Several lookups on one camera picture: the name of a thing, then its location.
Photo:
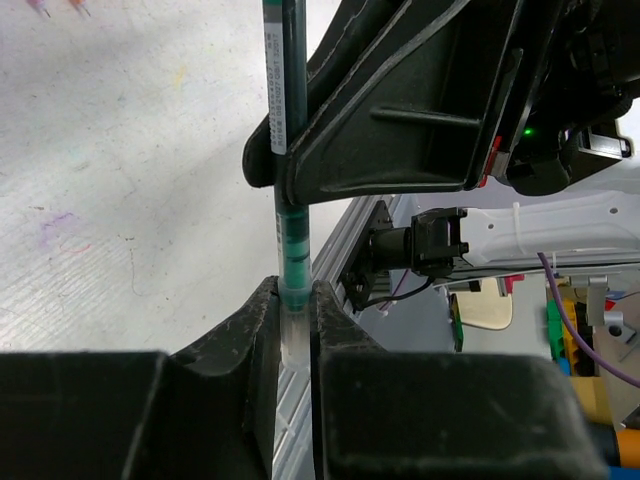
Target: red component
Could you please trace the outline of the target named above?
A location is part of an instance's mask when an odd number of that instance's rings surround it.
[[[507,293],[513,293],[513,284],[524,280],[524,275],[511,275],[510,277],[504,277],[504,283],[507,287]]]
[[[493,163],[496,161],[496,155],[498,155],[498,149],[500,148],[501,143],[502,143],[502,137],[500,135],[496,136],[496,138],[493,140],[493,146],[491,147],[491,153],[489,154],[489,160],[487,161],[487,166],[484,169],[484,176],[482,177],[482,180],[478,184],[478,188],[482,188],[487,184],[489,173],[493,168]]]

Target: barcode label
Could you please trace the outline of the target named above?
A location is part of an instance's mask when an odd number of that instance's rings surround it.
[[[284,35],[282,23],[264,24],[267,53],[267,92],[269,98],[269,130],[271,151],[287,153],[287,120],[284,106]]]

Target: paint stain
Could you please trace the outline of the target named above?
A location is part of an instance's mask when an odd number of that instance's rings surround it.
[[[57,246],[62,253],[84,253],[91,248],[91,243],[80,233],[80,227],[80,219],[73,213],[57,215],[40,224],[40,247],[50,251]]]
[[[180,70],[178,71],[176,78],[173,80],[173,85],[177,89],[182,88],[182,82],[184,81],[184,77],[186,74],[187,74],[187,67],[183,65],[182,67],[180,67]]]

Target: black cable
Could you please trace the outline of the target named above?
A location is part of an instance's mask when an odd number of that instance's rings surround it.
[[[424,292],[427,288],[433,285],[434,281],[435,281],[434,278],[429,277],[427,278],[427,281],[424,282],[423,285],[420,285],[418,288],[416,288],[415,290],[411,290],[410,292],[403,293],[402,295],[396,295],[396,296],[387,295],[386,297],[377,297],[377,298],[371,299],[367,302],[364,302],[362,305],[360,305],[360,310],[364,310],[365,308],[369,308],[379,303],[399,302],[400,300],[406,300],[407,298],[413,297],[414,295],[417,295],[420,292]]]
[[[617,300],[624,300],[625,298],[629,298],[629,297],[633,297],[633,296],[635,296],[635,295],[638,295],[639,293],[640,293],[640,292],[633,292],[633,293],[630,293],[629,295],[623,295],[622,297],[618,297],[618,298],[616,299],[616,301],[617,301]]]

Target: green component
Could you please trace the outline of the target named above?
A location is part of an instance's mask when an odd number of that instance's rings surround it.
[[[309,208],[276,205],[281,302],[292,312],[304,310],[311,295]]]
[[[547,326],[551,356],[554,360],[566,358],[564,338],[562,336],[562,318],[560,317],[560,312],[554,300],[547,303]]]
[[[451,328],[453,330],[454,351],[460,353],[464,345],[464,331],[462,329],[458,297],[455,293],[449,297],[449,313],[451,316]]]

